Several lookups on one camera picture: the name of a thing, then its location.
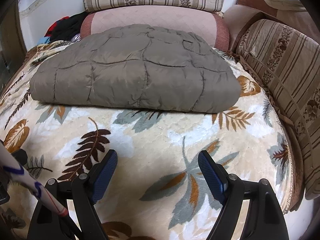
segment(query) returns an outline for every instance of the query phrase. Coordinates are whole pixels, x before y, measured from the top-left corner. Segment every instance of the silver screw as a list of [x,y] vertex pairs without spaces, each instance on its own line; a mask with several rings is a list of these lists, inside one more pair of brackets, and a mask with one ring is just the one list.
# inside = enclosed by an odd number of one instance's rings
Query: silver screw
[[88,175],[86,173],[81,173],[79,175],[79,179],[86,179],[88,177]]
[[229,179],[231,179],[231,180],[236,180],[236,179],[237,179],[237,175],[231,173],[231,174],[229,174]]
[[267,179],[261,179],[261,183],[263,185],[268,185],[269,184],[269,181]]
[[49,185],[53,185],[53,184],[55,184],[55,182],[56,182],[55,179],[49,179],[49,180],[48,180],[48,184],[49,184]]

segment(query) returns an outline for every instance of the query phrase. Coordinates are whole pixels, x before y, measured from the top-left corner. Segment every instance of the pile of clothes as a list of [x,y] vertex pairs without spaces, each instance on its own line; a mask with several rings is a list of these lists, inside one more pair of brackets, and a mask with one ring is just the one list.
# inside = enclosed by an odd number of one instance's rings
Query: pile of clothes
[[71,17],[66,16],[50,26],[44,37],[40,38],[37,45],[53,41],[79,41],[82,22],[89,13],[82,12]]

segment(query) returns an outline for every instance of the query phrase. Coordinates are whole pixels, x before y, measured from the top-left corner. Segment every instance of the floral blanket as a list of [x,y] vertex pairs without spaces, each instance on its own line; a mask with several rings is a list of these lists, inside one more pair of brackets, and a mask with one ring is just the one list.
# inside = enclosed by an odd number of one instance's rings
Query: floral blanket
[[[20,147],[27,152],[25,168],[43,184],[50,178],[71,180],[115,149],[118,166],[95,205],[110,239],[206,239],[221,206],[197,164],[202,149],[241,179],[268,179],[287,211],[293,167],[282,125],[264,90],[233,58],[217,50],[242,86],[238,102],[218,114],[32,100],[29,80],[39,64],[70,44],[56,41],[37,47],[0,99],[0,139],[10,152]],[[25,238],[36,199],[20,185],[5,186],[11,198],[0,213],[12,232]],[[233,239],[241,235],[247,207],[245,201]],[[69,210],[76,221],[72,202]]]

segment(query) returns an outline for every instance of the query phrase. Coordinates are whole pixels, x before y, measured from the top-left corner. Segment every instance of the folded gray comforter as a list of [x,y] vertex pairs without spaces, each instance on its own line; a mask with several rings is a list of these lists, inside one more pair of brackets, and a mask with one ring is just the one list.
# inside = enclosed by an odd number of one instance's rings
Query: folded gray comforter
[[68,46],[41,63],[30,90],[47,103],[217,113],[241,88],[201,37],[139,24]]

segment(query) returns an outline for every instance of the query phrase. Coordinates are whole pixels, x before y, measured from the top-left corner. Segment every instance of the blue gripper pad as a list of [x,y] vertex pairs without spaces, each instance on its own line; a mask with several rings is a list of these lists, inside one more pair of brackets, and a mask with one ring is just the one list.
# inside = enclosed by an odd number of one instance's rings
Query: blue gripper pad
[[198,154],[198,164],[214,199],[225,204],[228,181],[207,151]]
[[105,163],[104,167],[102,168],[100,174],[97,176],[95,183],[93,184],[93,192],[91,201],[95,204],[98,200],[102,199],[109,182],[112,178],[112,175],[117,167],[118,164],[118,154],[114,150],[110,150],[108,154],[111,156]]

